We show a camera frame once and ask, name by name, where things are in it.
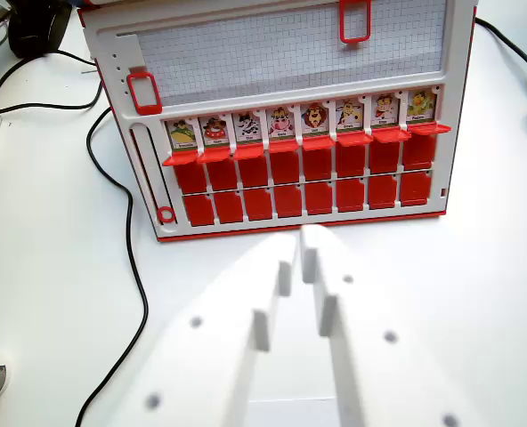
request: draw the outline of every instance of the red plastic flap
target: red plastic flap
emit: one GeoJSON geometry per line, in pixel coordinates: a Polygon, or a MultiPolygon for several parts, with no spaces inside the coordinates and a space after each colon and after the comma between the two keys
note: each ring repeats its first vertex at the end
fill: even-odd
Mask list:
{"type": "Polygon", "coordinates": [[[305,151],[313,151],[314,149],[330,149],[335,145],[328,135],[322,136],[306,136],[303,138],[303,149],[305,151]]]}
{"type": "Polygon", "coordinates": [[[366,145],[374,140],[371,135],[368,135],[364,131],[338,133],[336,138],[343,147],[351,147],[352,145],[366,145]]]}
{"type": "Polygon", "coordinates": [[[359,43],[364,42],[370,38],[372,29],[372,0],[340,0],[338,4],[339,22],[341,29],[341,42],[343,43],[359,43]],[[363,37],[346,38],[345,36],[345,7],[347,4],[365,2],[367,4],[367,34],[363,37]]]}
{"type": "Polygon", "coordinates": [[[230,156],[230,147],[218,147],[204,149],[204,153],[198,158],[197,163],[221,162],[230,156]]]}
{"type": "Polygon", "coordinates": [[[418,123],[415,125],[408,125],[408,130],[416,135],[437,135],[438,133],[447,133],[451,127],[446,125],[438,125],[437,122],[418,123]]]}
{"type": "Polygon", "coordinates": [[[264,155],[264,146],[261,142],[257,144],[245,144],[236,147],[234,160],[246,160],[264,155]]]}
{"type": "Polygon", "coordinates": [[[270,141],[270,153],[286,153],[299,148],[297,140],[270,141]]]}
{"type": "Polygon", "coordinates": [[[129,91],[131,91],[131,97],[133,98],[133,104],[135,105],[135,109],[137,110],[137,113],[139,113],[142,116],[149,116],[151,114],[159,114],[163,111],[163,104],[160,101],[160,96],[158,96],[157,82],[155,82],[155,77],[151,73],[148,73],[146,71],[140,71],[138,73],[131,73],[129,76],[127,76],[127,85],[129,86],[129,91]],[[133,81],[137,78],[150,79],[150,83],[152,84],[153,91],[155,93],[155,100],[157,101],[156,104],[139,105],[139,101],[137,100],[137,95],[135,95],[135,89],[133,88],[133,81]]]}
{"type": "Polygon", "coordinates": [[[410,132],[403,131],[399,126],[385,127],[383,129],[373,129],[372,136],[378,142],[398,142],[409,140],[412,136],[410,132]]]}
{"type": "Polygon", "coordinates": [[[165,160],[163,166],[186,165],[195,161],[198,156],[199,153],[195,149],[186,151],[173,151],[173,155],[165,160]]]}

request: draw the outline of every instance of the screw hole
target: screw hole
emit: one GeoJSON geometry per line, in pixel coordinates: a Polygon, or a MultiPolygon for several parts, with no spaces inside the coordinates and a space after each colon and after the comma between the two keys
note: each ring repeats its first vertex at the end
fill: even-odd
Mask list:
{"type": "Polygon", "coordinates": [[[191,319],[191,326],[192,327],[200,327],[200,325],[202,325],[202,318],[200,317],[195,317],[195,318],[192,318],[191,319]]]}
{"type": "Polygon", "coordinates": [[[145,406],[150,409],[157,409],[160,405],[160,396],[157,393],[153,393],[147,397],[145,400],[145,406]]]}
{"type": "Polygon", "coordinates": [[[447,427],[458,427],[458,419],[453,415],[445,415],[443,417],[443,424],[447,427]]]}
{"type": "Polygon", "coordinates": [[[398,341],[398,335],[396,335],[394,331],[386,331],[385,340],[387,340],[390,344],[394,344],[395,342],[398,341]]]}

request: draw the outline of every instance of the white plastic frame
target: white plastic frame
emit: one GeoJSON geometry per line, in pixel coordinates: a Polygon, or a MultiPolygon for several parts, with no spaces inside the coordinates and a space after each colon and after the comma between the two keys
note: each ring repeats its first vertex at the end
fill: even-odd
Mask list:
{"type": "MultiPolygon", "coordinates": [[[[129,4],[106,4],[101,9],[82,12],[88,46],[92,56],[98,62],[109,99],[115,110],[120,132],[126,144],[128,155],[134,165],[135,175],[140,184],[143,198],[158,238],[251,230],[312,222],[337,222],[430,214],[445,211],[458,134],[459,115],[465,89],[466,66],[473,31],[474,8],[477,0],[448,0],[441,71],[163,107],[161,113],[152,116],[140,116],[136,113],[133,100],[131,96],[128,96],[129,91],[126,84],[126,76],[132,71],[143,69],[145,66],[135,32],[165,28],[170,25],[201,22],[207,19],[225,19],[242,14],[258,14],[325,4],[332,1],[280,0],[271,2],[270,0],[223,0],[217,3],[210,0],[178,3],[146,1],[129,4]],[[339,213],[334,202],[333,211],[329,214],[307,215],[304,210],[300,217],[279,219],[274,212],[270,220],[249,222],[246,217],[243,222],[220,224],[216,220],[214,225],[193,227],[187,219],[182,202],[182,192],[176,181],[173,168],[159,166],[171,155],[169,137],[162,123],[163,120],[184,118],[194,121],[195,117],[206,115],[226,117],[225,115],[230,115],[230,113],[235,111],[263,110],[278,105],[293,105],[294,109],[299,109],[298,106],[301,103],[309,101],[324,102],[353,97],[365,103],[364,127],[365,132],[370,133],[370,103],[368,99],[370,95],[386,92],[397,93],[399,91],[403,91],[407,95],[406,91],[408,90],[428,87],[439,88],[440,96],[438,96],[438,105],[435,107],[435,120],[438,123],[451,126],[452,130],[438,137],[435,158],[431,167],[432,187],[426,205],[402,207],[398,194],[395,208],[370,210],[367,203],[362,211],[339,213]],[[142,131],[138,132],[138,136],[133,131],[133,135],[135,135],[135,143],[133,143],[134,139],[131,130],[135,127],[137,129],[140,127],[148,128],[152,141],[142,131]],[[156,205],[158,207],[172,207],[176,221],[162,223],[158,218],[156,205]]],[[[402,96],[400,126],[403,129],[406,128],[404,114],[406,102],[407,96],[402,96]]],[[[262,120],[262,125],[265,121],[264,116],[259,116],[262,120]]],[[[233,134],[233,126],[229,126],[228,130],[229,134],[233,134]]],[[[300,127],[297,131],[296,138],[301,144],[300,127]]],[[[199,149],[201,149],[202,140],[197,138],[197,141],[199,149]]],[[[401,165],[399,165],[399,169],[396,172],[397,177],[400,177],[401,172],[401,165]]],[[[368,169],[364,176],[369,176],[368,169]]],[[[335,178],[336,173],[333,173],[331,179],[334,180],[335,178]]],[[[211,192],[212,189],[208,186],[207,193],[211,192]]]]}

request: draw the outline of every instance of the red flip-down tile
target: red flip-down tile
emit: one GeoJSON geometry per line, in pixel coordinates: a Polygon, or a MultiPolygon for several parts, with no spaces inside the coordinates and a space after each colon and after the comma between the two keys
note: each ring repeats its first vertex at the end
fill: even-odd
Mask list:
{"type": "Polygon", "coordinates": [[[364,145],[336,145],[336,174],[339,178],[364,174],[366,148],[364,145]]]}
{"type": "Polygon", "coordinates": [[[234,160],[245,160],[264,155],[264,145],[261,142],[254,144],[239,144],[234,153],[234,160]]]}
{"type": "Polygon", "coordinates": [[[270,153],[285,153],[287,151],[296,151],[298,148],[297,140],[279,140],[270,141],[268,150],[270,153]]]}
{"type": "Polygon", "coordinates": [[[275,210],[279,218],[301,216],[301,190],[296,185],[285,185],[273,189],[275,210]]]}
{"type": "Polygon", "coordinates": [[[245,190],[244,202],[250,221],[270,220],[272,218],[272,195],[266,189],[245,190]]]}
{"type": "Polygon", "coordinates": [[[394,207],[396,199],[396,180],[392,175],[372,176],[369,179],[370,209],[394,207]]]}
{"type": "Polygon", "coordinates": [[[333,189],[326,182],[305,184],[305,207],[309,215],[333,211],[333,189]]]}
{"type": "Polygon", "coordinates": [[[299,155],[296,151],[270,153],[270,162],[274,183],[299,182],[299,155]]]}
{"type": "Polygon", "coordinates": [[[425,205],[430,197],[432,177],[426,172],[405,173],[400,183],[402,206],[425,205]]]}
{"type": "Polygon", "coordinates": [[[303,172],[306,181],[331,178],[331,149],[303,151],[303,172]]]}
{"type": "Polygon", "coordinates": [[[204,194],[184,196],[184,209],[192,226],[213,225],[212,202],[204,194]]]}
{"type": "Polygon", "coordinates": [[[186,151],[173,151],[173,155],[165,160],[163,166],[186,165],[194,162],[199,153],[195,149],[187,149],[186,151]]]}
{"type": "Polygon", "coordinates": [[[183,194],[202,193],[207,190],[204,168],[198,163],[188,163],[174,167],[174,174],[183,194]]]}
{"type": "Polygon", "coordinates": [[[382,129],[373,129],[372,136],[375,141],[383,144],[388,142],[400,142],[408,140],[412,134],[403,131],[399,126],[383,127],[382,129]]]}
{"type": "Polygon", "coordinates": [[[435,156],[435,135],[417,135],[404,142],[402,164],[404,170],[427,169],[432,167],[435,156]]]}
{"type": "Polygon", "coordinates": [[[198,158],[199,163],[213,163],[220,162],[225,158],[230,157],[230,147],[214,147],[212,149],[205,148],[204,153],[198,158]]]}
{"type": "Polygon", "coordinates": [[[242,210],[242,200],[235,191],[214,194],[214,204],[216,213],[221,224],[229,222],[242,222],[244,211],[242,210]]]}
{"type": "Polygon", "coordinates": [[[303,150],[313,151],[316,149],[330,149],[335,143],[328,135],[305,136],[303,138],[303,150]]]}
{"type": "Polygon", "coordinates": [[[338,212],[361,211],[364,204],[364,184],[360,180],[336,182],[336,207],[338,212]]]}
{"type": "Polygon", "coordinates": [[[364,131],[338,133],[336,139],[343,147],[370,144],[374,138],[364,131]]]}
{"type": "Polygon", "coordinates": [[[239,160],[238,168],[244,187],[267,185],[267,161],[264,156],[239,160]]]}
{"type": "Polygon", "coordinates": [[[438,133],[449,132],[451,127],[446,125],[438,125],[437,122],[430,122],[408,125],[408,130],[417,135],[436,135],[438,133]]]}
{"type": "Polygon", "coordinates": [[[399,142],[372,142],[370,144],[369,159],[370,173],[396,172],[399,155],[399,142]]]}
{"type": "Polygon", "coordinates": [[[231,158],[228,157],[219,162],[208,163],[207,169],[208,177],[214,190],[235,189],[238,185],[236,168],[231,158]]]}

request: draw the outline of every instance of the red clip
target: red clip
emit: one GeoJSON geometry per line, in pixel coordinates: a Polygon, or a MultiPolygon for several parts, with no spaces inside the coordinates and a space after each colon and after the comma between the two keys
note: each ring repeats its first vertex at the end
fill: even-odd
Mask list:
{"type": "Polygon", "coordinates": [[[174,220],[176,220],[176,216],[174,216],[173,208],[172,207],[167,207],[167,206],[160,207],[157,210],[157,218],[158,218],[159,221],[161,221],[164,224],[168,224],[168,223],[174,222],[174,220]],[[169,212],[171,214],[170,218],[165,218],[165,216],[163,215],[163,212],[169,212]]]}
{"type": "Polygon", "coordinates": [[[151,114],[159,114],[163,111],[163,104],[160,101],[160,96],[158,96],[157,82],[155,82],[155,77],[146,71],[141,71],[138,73],[131,73],[127,76],[127,84],[129,85],[129,91],[131,91],[131,97],[133,98],[133,104],[135,109],[142,116],[150,116],[151,114]],[[136,78],[148,78],[150,83],[153,86],[153,91],[155,92],[155,99],[157,100],[156,104],[152,105],[139,105],[137,101],[137,96],[135,95],[135,89],[133,88],[133,80],[136,78]]]}
{"type": "Polygon", "coordinates": [[[359,43],[370,39],[370,31],[372,29],[372,0],[340,0],[338,4],[339,12],[339,27],[341,29],[341,42],[343,43],[359,43]],[[345,7],[351,3],[365,2],[367,4],[367,35],[358,38],[346,38],[345,36],[345,7]]]}

